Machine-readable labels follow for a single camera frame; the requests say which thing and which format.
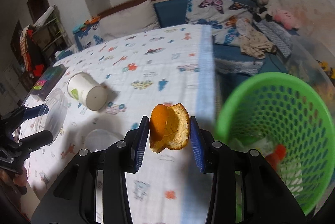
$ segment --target table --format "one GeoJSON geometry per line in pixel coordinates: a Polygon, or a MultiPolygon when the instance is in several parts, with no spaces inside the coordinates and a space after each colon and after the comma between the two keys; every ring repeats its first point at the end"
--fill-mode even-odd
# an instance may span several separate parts
{"type": "MultiPolygon", "coordinates": [[[[59,136],[26,160],[28,182],[39,199],[73,156],[87,134],[108,130],[123,139],[150,117],[157,104],[182,103],[201,124],[214,121],[214,65],[210,26],[186,24],[126,36],[58,61],[68,67],[55,86],[68,99],[59,136]],[[105,107],[91,111],[71,98],[67,84],[78,72],[89,73],[108,91],[105,107]]],[[[26,106],[42,102],[30,96],[26,106]]],[[[20,138],[34,133],[36,119],[21,126],[20,138]]],[[[134,223],[203,223],[211,177],[196,169],[190,144],[156,154],[147,143],[137,174],[126,174],[134,223]]]]}

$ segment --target plastic lid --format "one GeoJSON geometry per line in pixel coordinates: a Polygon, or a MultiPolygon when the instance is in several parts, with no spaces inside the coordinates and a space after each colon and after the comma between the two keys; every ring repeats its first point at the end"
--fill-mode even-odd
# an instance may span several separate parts
{"type": "Polygon", "coordinates": [[[48,106],[48,108],[41,108],[36,121],[35,132],[41,132],[43,130],[50,131],[54,137],[52,140],[53,143],[65,121],[67,98],[61,89],[57,88],[49,94],[44,101],[44,105],[48,106]]]}
{"type": "Polygon", "coordinates": [[[119,140],[120,139],[116,136],[116,134],[110,133],[106,130],[96,129],[87,135],[84,147],[90,152],[96,152],[108,149],[110,145],[113,145],[119,140]]]}

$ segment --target metal bolt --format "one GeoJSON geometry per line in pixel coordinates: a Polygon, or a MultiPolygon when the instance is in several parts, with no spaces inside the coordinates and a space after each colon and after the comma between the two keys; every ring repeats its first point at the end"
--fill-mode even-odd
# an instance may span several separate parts
{"type": "Polygon", "coordinates": [[[87,155],[87,153],[88,153],[88,150],[85,149],[85,148],[83,148],[83,149],[81,149],[81,150],[79,151],[79,155],[80,155],[80,156],[85,156],[85,155],[87,155]]]}
{"type": "Polygon", "coordinates": [[[257,157],[259,155],[259,152],[255,149],[252,149],[252,150],[250,150],[250,155],[254,156],[254,157],[257,157]]]}
{"type": "Polygon", "coordinates": [[[214,142],[212,143],[212,146],[215,147],[215,148],[220,148],[220,147],[222,147],[222,144],[221,144],[221,142],[219,142],[219,141],[214,141],[214,142]]]}
{"type": "Polygon", "coordinates": [[[116,146],[117,146],[118,148],[123,148],[123,147],[125,147],[126,145],[127,145],[127,143],[126,143],[125,141],[119,141],[119,142],[116,143],[116,146]]]}

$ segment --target green basket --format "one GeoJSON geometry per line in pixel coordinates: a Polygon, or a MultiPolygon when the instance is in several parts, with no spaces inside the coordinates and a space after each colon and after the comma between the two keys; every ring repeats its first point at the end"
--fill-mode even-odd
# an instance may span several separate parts
{"type": "Polygon", "coordinates": [[[258,74],[234,90],[217,121],[216,138],[266,137],[286,147],[279,175],[307,215],[326,190],[335,165],[335,128],[319,95],[284,73],[258,74]]]}

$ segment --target orange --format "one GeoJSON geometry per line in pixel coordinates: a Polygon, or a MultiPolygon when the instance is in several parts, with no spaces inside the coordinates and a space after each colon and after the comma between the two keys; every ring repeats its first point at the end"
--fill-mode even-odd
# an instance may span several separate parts
{"type": "Polygon", "coordinates": [[[167,107],[163,104],[158,104],[151,112],[149,129],[153,141],[157,142],[163,139],[168,116],[167,107]]]}

